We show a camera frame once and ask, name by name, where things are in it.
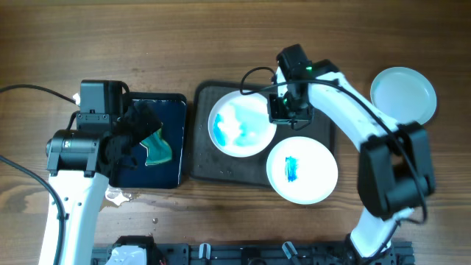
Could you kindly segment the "green yellow sponge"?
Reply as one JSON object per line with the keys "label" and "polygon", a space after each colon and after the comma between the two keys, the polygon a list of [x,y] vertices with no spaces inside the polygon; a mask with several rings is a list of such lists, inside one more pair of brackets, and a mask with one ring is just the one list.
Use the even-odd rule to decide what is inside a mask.
{"label": "green yellow sponge", "polygon": [[140,145],[146,149],[145,164],[147,166],[156,166],[172,160],[172,150],[163,138],[162,129],[142,140]]}

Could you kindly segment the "white plate with blue water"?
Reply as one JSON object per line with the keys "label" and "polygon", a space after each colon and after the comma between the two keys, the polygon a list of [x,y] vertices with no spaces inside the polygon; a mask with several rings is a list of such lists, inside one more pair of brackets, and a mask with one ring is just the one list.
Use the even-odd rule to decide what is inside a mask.
{"label": "white plate with blue water", "polygon": [[431,82],[406,67],[391,67],[372,81],[370,98],[374,106],[400,123],[426,124],[435,115],[437,96]]}

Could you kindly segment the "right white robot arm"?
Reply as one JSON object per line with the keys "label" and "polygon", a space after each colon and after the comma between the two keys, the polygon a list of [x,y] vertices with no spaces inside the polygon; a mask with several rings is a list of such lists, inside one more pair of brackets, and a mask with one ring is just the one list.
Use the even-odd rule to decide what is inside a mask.
{"label": "right white robot arm", "polygon": [[359,151],[357,190],[364,204],[350,244],[364,263],[390,249],[395,230],[410,221],[414,208],[428,218],[425,198],[434,193],[428,134],[418,122],[401,124],[387,116],[354,89],[340,71],[302,68],[299,74],[276,70],[273,86],[283,117],[275,123],[294,123],[300,111],[316,108],[327,115]]}

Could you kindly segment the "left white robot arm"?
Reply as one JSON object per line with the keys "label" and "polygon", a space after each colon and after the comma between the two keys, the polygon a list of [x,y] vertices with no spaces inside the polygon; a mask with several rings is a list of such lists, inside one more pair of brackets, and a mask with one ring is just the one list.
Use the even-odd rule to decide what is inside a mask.
{"label": "left white robot arm", "polygon": [[120,160],[160,129],[145,101],[132,103],[110,127],[59,130],[47,144],[52,195],[40,264],[89,264],[99,209]]}

